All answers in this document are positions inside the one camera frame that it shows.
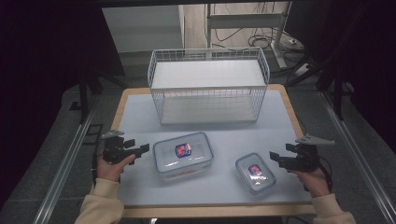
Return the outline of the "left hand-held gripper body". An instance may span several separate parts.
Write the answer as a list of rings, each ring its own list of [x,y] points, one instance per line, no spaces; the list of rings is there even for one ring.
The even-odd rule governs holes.
[[[133,154],[130,147],[124,147],[123,143],[125,140],[122,135],[123,132],[121,131],[110,130],[101,136],[101,139],[105,141],[105,149],[103,150],[103,159],[105,161],[115,164]]]

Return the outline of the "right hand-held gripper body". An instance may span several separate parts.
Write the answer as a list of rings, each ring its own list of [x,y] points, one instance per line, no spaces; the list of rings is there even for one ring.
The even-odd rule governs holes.
[[[318,155],[318,146],[331,146],[335,142],[333,140],[326,140],[315,137],[309,134],[296,139],[296,154],[292,157],[282,157],[283,161],[278,165],[287,170],[301,171],[301,172],[314,172],[319,168],[320,161]]]

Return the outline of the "small clear food container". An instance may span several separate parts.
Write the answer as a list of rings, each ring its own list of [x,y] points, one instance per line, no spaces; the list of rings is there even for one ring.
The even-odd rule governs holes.
[[[258,153],[249,153],[235,162],[235,168],[252,195],[264,193],[276,183],[276,177]]]

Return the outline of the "black floor plate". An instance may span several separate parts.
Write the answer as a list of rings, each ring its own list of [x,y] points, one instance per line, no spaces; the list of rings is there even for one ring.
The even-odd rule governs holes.
[[[85,146],[94,146],[100,139],[103,124],[91,124],[86,132],[82,144]]]

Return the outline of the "large clear food container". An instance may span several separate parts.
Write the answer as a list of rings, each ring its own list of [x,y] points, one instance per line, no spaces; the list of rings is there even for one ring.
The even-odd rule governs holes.
[[[190,133],[155,143],[153,157],[158,174],[173,179],[204,171],[214,154],[205,133]]]

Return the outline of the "person's right hand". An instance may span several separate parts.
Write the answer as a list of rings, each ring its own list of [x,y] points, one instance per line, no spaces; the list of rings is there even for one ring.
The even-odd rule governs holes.
[[[326,176],[320,169],[311,173],[301,171],[290,172],[297,175],[313,198],[326,196],[331,193],[327,184]]]

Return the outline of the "person's left hand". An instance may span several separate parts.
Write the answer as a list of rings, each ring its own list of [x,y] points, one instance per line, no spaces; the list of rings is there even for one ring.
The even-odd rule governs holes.
[[[100,155],[97,157],[96,173],[98,178],[106,179],[109,181],[118,182],[120,175],[123,173],[124,167],[129,165],[135,160],[135,154],[128,156],[119,163],[109,163]]]

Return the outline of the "white panel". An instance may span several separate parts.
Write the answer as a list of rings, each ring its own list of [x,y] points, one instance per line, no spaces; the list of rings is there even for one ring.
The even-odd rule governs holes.
[[[107,7],[102,11],[118,52],[184,46],[183,6]]]

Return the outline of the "white metal desk frame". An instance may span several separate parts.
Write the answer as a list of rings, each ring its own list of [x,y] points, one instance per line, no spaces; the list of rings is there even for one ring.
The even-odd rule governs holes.
[[[270,42],[270,47],[279,68],[286,69],[287,64],[280,52],[279,44],[290,12],[290,6],[291,1],[287,1],[280,13],[216,15],[211,12],[212,6],[207,4],[205,15],[206,46],[208,48],[212,47],[211,31],[213,29],[276,28],[276,37]]]

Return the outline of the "metal floor rail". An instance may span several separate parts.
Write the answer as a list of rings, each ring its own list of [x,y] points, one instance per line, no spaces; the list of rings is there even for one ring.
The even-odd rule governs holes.
[[[51,215],[55,209],[56,203],[58,202],[62,190],[64,188],[64,184],[67,180],[67,177],[70,174],[72,166],[75,162],[79,149],[82,145],[84,136],[88,131],[89,126],[92,122],[92,117],[99,102],[99,96],[93,96],[89,102],[89,111],[87,117],[84,121],[78,126],[78,130],[74,135],[73,141],[69,148],[66,150],[64,158],[62,159],[60,165],[58,166],[58,170],[52,179],[52,182],[49,186],[46,196],[43,199],[42,204],[40,205],[35,218],[32,224],[48,224],[51,218]]]
[[[337,132],[340,133],[341,138],[346,145],[347,151],[351,155],[352,160],[355,162],[357,169],[361,173],[366,186],[373,195],[379,210],[387,221],[387,224],[396,224],[396,206],[393,204],[383,185],[377,179],[369,163],[364,158],[363,154],[361,153],[361,148],[353,138],[347,125],[343,120],[340,120],[333,111],[331,98],[323,92],[320,92],[318,95],[325,105]]]

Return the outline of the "white power strip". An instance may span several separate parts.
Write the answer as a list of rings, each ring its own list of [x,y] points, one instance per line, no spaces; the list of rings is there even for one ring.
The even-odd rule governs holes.
[[[294,74],[298,77],[306,73],[310,69],[310,65],[308,63],[304,63],[301,65],[295,72]]]

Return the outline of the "black stand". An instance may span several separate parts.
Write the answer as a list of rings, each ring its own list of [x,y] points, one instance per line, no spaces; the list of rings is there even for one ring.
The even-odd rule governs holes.
[[[316,87],[319,91],[327,91],[332,87],[332,110],[340,120],[343,120],[342,97],[351,95],[351,91],[344,91],[344,70],[343,65],[335,62],[325,64]]]
[[[91,91],[93,95],[98,95],[103,92],[103,86],[95,72],[82,70],[79,73],[78,87],[81,114],[80,123],[84,123],[89,115],[88,91]]]

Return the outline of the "white wire shelf rack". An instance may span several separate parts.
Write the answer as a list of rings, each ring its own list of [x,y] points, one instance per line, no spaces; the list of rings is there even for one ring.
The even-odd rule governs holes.
[[[260,48],[155,50],[148,67],[163,125],[254,122],[269,78]]]

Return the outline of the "pale blue table mat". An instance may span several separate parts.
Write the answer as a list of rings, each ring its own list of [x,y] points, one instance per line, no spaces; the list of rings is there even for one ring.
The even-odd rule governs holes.
[[[295,175],[278,167],[269,158],[271,151],[292,156],[285,149],[296,139],[290,116],[279,91],[269,90],[255,123],[208,125],[161,125],[152,97],[127,97],[119,130],[140,146],[151,145],[189,133],[203,132],[212,146],[214,159],[209,167],[191,175],[165,179],[156,170],[153,153],[142,155],[121,176],[119,198],[126,205],[305,203],[310,194]],[[258,153],[276,177],[263,193],[251,194],[235,168],[237,159]]]

